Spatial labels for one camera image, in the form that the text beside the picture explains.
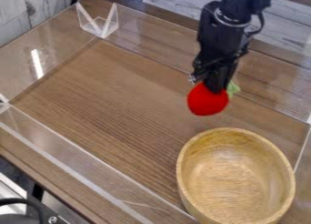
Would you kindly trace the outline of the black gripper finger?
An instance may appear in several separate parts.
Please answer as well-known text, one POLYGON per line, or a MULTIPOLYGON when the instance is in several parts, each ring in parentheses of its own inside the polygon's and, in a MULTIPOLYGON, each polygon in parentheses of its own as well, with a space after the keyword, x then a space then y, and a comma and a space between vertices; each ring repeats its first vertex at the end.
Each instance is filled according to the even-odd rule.
POLYGON ((229 64, 216 64, 209 67, 203 84, 213 94, 219 94, 227 89, 236 72, 236 65, 237 62, 233 62, 229 64))

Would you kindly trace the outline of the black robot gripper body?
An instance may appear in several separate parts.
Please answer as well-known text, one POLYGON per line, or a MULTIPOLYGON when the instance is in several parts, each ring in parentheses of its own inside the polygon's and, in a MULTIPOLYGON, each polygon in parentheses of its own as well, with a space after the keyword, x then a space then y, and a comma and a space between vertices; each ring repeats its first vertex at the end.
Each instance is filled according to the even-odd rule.
POLYGON ((245 28, 251 15, 249 2, 244 0, 212 1, 204 5, 196 32, 199 53, 193 60, 191 82, 203 81, 211 66, 237 62, 245 55, 249 42, 245 28))

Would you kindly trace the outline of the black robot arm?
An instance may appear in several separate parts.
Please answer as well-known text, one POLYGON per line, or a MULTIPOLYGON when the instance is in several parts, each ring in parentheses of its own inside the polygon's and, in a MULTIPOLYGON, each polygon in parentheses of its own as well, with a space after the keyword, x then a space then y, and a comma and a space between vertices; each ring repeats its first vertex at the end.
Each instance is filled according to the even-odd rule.
POLYGON ((264 9, 272 0, 219 0, 201 9, 196 41, 199 53, 189 80, 219 94, 228 88, 239 58, 264 28, 264 9))

